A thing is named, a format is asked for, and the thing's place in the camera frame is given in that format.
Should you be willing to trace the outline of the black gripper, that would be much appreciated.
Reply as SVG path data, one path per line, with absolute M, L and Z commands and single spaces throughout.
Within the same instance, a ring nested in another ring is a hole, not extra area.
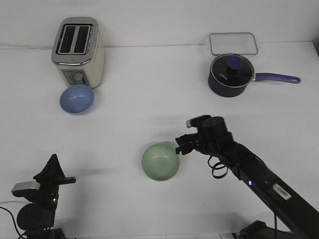
M 75 183 L 76 177 L 65 177 L 57 154 L 52 154 L 42 171 L 33 177 L 33 183 L 35 182 L 37 187 L 27 187 L 23 197 L 44 208 L 56 209 L 59 186 Z
M 176 154 L 186 155 L 195 149 L 205 155 L 218 156 L 224 149 L 233 145 L 233 136 L 228 131 L 223 117 L 211 116 L 196 129 L 197 133 L 175 138 L 179 145 L 175 148 Z

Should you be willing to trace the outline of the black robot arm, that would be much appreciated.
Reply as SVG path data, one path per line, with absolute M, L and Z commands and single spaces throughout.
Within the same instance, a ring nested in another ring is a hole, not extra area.
M 28 239 L 64 239 L 61 228 L 54 229 L 55 213 L 59 199 L 59 186 L 73 184 L 75 177 L 66 177 L 56 154 L 51 155 L 45 167 L 32 181 L 14 185 L 11 193 L 23 197 L 29 204 L 17 214 L 16 222 Z
M 243 181 L 299 239 L 319 237 L 319 213 L 296 193 L 266 164 L 244 145 L 234 141 L 224 118 L 202 115 L 187 121 L 196 133 L 184 134 L 175 140 L 176 153 L 186 155 L 196 150 L 217 157 Z

